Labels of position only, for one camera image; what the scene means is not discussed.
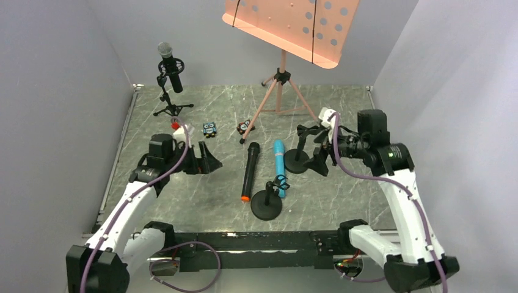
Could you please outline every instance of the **microphone stand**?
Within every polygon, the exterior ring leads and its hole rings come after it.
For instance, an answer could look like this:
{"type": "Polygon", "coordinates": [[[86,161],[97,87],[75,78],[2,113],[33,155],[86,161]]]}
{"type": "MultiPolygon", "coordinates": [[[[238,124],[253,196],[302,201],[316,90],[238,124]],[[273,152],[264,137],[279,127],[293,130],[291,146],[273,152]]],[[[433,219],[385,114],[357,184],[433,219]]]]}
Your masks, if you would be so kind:
{"type": "Polygon", "coordinates": [[[189,107],[189,108],[194,107],[194,104],[188,104],[188,105],[187,104],[186,105],[171,104],[171,99],[169,98],[169,94],[167,93],[167,90],[165,88],[168,76],[170,79],[172,75],[178,75],[183,71],[183,68],[184,68],[183,62],[180,59],[177,59],[177,60],[179,60],[180,68],[177,69],[177,71],[170,73],[170,74],[165,73],[166,70],[165,70],[165,66],[162,61],[160,61],[160,63],[158,64],[158,70],[160,71],[160,75],[156,77],[156,81],[157,81],[158,85],[162,88],[162,96],[160,97],[160,101],[162,101],[162,102],[165,101],[167,103],[167,106],[165,108],[163,108],[162,110],[153,113],[153,116],[158,116],[158,114],[160,114],[160,113],[166,113],[167,115],[170,115],[170,116],[178,116],[180,114],[180,111],[184,107],[189,107]]]}

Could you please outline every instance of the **round black base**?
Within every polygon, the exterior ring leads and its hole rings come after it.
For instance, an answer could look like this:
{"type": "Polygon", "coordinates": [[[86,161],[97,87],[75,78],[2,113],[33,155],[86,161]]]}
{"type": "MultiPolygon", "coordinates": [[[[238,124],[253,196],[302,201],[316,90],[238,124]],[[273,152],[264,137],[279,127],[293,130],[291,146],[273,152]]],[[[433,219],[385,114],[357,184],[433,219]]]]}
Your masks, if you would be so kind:
{"type": "Polygon", "coordinates": [[[270,196],[270,204],[266,206],[264,205],[265,198],[266,190],[257,192],[254,197],[252,197],[250,207],[252,208],[252,213],[258,219],[270,221],[280,215],[280,212],[282,211],[282,200],[280,197],[272,195],[270,196]]]}
{"type": "Polygon", "coordinates": [[[309,160],[309,156],[305,151],[301,152],[301,157],[298,161],[295,161],[295,155],[297,155],[297,149],[293,148],[289,151],[287,151],[284,154],[284,167],[286,170],[288,170],[290,173],[293,174],[302,174],[306,172],[307,167],[304,167],[302,164],[309,160]]]}

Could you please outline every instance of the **pink tripod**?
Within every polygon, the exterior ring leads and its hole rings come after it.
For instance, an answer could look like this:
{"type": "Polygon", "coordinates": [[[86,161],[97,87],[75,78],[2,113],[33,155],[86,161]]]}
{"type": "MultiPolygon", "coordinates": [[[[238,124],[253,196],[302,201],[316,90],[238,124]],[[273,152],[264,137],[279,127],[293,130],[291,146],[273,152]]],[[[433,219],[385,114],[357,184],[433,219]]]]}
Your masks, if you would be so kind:
{"type": "Polygon", "coordinates": [[[277,69],[277,73],[273,74],[272,76],[267,78],[267,80],[265,80],[264,82],[261,83],[261,85],[264,86],[269,81],[272,81],[272,84],[268,88],[268,91],[266,92],[266,95],[264,96],[263,101],[259,105],[259,108],[257,109],[256,113],[254,114],[254,117],[250,121],[250,125],[246,129],[241,140],[239,140],[239,142],[241,144],[244,144],[244,141],[246,140],[248,133],[250,133],[250,130],[252,130],[255,120],[257,119],[257,117],[259,117],[259,113],[261,113],[261,112],[275,112],[277,114],[282,114],[282,113],[288,113],[288,112],[292,112],[292,111],[307,109],[309,111],[309,114],[311,115],[311,117],[313,117],[313,119],[318,122],[318,118],[315,116],[315,113],[313,113],[313,111],[309,107],[308,103],[302,96],[301,92],[299,91],[299,89],[297,88],[295,83],[291,80],[291,73],[287,72],[285,69],[286,69],[286,51],[283,49],[281,51],[280,67],[277,69]],[[294,109],[290,109],[290,110],[283,110],[283,111],[280,110],[280,100],[282,99],[282,85],[284,85],[286,82],[289,82],[291,84],[291,87],[293,88],[295,93],[297,93],[297,96],[299,97],[299,99],[301,99],[302,103],[304,104],[303,107],[298,107],[298,108],[294,108],[294,109]],[[270,94],[273,92],[274,87],[277,84],[278,84],[278,86],[277,86],[277,104],[275,105],[275,110],[263,110],[264,104],[266,104],[266,101],[270,97],[270,94]]]}

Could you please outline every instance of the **tripod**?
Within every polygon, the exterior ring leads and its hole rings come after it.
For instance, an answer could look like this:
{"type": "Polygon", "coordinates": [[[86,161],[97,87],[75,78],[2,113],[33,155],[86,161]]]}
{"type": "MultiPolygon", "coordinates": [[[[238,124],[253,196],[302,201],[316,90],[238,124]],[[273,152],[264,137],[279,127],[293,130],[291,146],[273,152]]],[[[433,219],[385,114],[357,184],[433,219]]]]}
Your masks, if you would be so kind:
{"type": "Polygon", "coordinates": [[[267,78],[267,80],[265,80],[264,82],[261,82],[261,85],[265,86],[269,81],[273,81],[272,84],[270,85],[270,87],[268,88],[268,91],[266,92],[266,95],[264,96],[263,101],[259,105],[259,108],[257,109],[256,113],[254,114],[254,117],[250,121],[250,125],[246,129],[241,140],[239,140],[240,144],[244,144],[244,141],[245,141],[246,137],[248,136],[248,133],[250,133],[250,131],[252,130],[255,120],[257,119],[257,117],[259,116],[259,113],[261,113],[261,112],[275,112],[277,114],[282,114],[282,113],[307,109],[309,114],[311,115],[311,117],[315,121],[318,122],[318,118],[315,116],[315,113],[313,113],[313,111],[309,107],[308,103],[304,99],[304,96],[302,96],[301,91],[299,91],[299,89],[297,88],[295,83],[291,80],[291,73],[287,72],[285,69],[286,69],[286,50],[283,49],[281,51],[280,67],[277,68],[277,73],[270,76],[269,78],[267,78]],[[297,94],[299,99],[301,99],[304,106],[294,108],[294,109],[289,109],[289,110],[283,110],[283,111],[280,110],[280,101],[282,99],[282,86],[286,82],[290,83],[291,87],[293,88],[293,90],[295,91],[295,93],[297,94]],[[274,90],[275,85],[277,85],[277,84],[279,86],[277,87],[277,104],[275,105],[275,109],[274,110],[263,110],[264,104],[266,104],[268,98],[270,97],[271,93],[274,90]]]}
{"type": "Polygon", "coordinates": [[[153,116],[158,116],[158,114],[160,114],[160,113],[166,113],[167,115],[170,115],[170,116],[178,116],[178,114],[180,114],[180,111],[184,107],[189,107],[189,108],[194,107],[194,104],[188,104],[188,105],[171,104],[171,99],[169,98],[169,94],[167,93],[167,90],[165,88],[166,82],[167,82],[167,75],[165,75],[164,73],[160,74],[159,76],[156,77],[156,81],[158,82],[158,85],[162,88],[162,92],[163,92],[162,96],[160,97],[160,101],[162,101],[162,102],[165,101],[167,103],[167,106],[165,108],[163,108],[162,110],[153,113],[153,116]]]}

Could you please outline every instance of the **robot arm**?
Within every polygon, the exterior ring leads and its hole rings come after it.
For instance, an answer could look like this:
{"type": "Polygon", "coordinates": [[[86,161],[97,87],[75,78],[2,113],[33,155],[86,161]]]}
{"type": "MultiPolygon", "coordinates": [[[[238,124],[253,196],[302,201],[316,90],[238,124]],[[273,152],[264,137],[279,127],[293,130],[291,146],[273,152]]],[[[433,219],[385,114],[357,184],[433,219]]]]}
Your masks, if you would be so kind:
{"type": "Polygon", "coordinates": [[[87,276],[87,292],[126,292],[130,276],[151,255],[176,244],[173,226],[160,222],[148,223],[138,236],[131,237],[144,212],[155,202],[169,182],[169,176],[146,187],[135,197],[131,198],[131,195],[176,165],[185,148],[188,148],[186,156],[175,172],[192,175],[208,174],[223,166],[208,151],[204,142],[199,142],[202,155],[197,158],[194,147],[187,147],[185,140],[183,129],[177,130],[174,137],[170,134],[153,135],[149,143],[149,152],[142,156],[137,168],[131,173],[126,190],[114,211],[84,246],[74,245],[68,251],[66,263],[70,293],[79,292],[86,259],[92,254],[93,247],[99,244],[101,238],[103,238],[102,244],[87,276]],[[117,221],[112,223],[116,214],[118,214],[117,221]],[[112,225],[110,233],[105,235],[109,225],[112,225]]]}
{"type": "Polygon", "coordinates": [[[342,244],[357,248],[372,257],[384,268],[385,277],[396,292],[408,292],[440,283],[431,250],[435,251],[446,277],[458,272],[455,257],[444,255],[444,249],[431,228],[426,213],[425,225],[431,235],[431,245],[426,241],[421,215],[415,202],[422,206],[419,196],[414,163],[410,152],[402,143],[390,143],[387,117],[380,110],[363,110],[358,113],[358,131],[346,128],[350,135],[343,136],[334,129],[335,111],[324,108],[319,114],[323,133],[315,142],[321,146],[315,149],[313,158],[304,165],[327,176],[326,159],[331,156],[333,165],[340,158],[335,157],[332,134],[338,133],[338,154],[340,157],[362,159],[374,176],[397,181],[412,192],[409,198],[398,186],[378,181],[385,194],[398,230],[400,245],[395,245],[373,231],[363,220],[352,220],[340,224],[338,229],[342,244]]]}

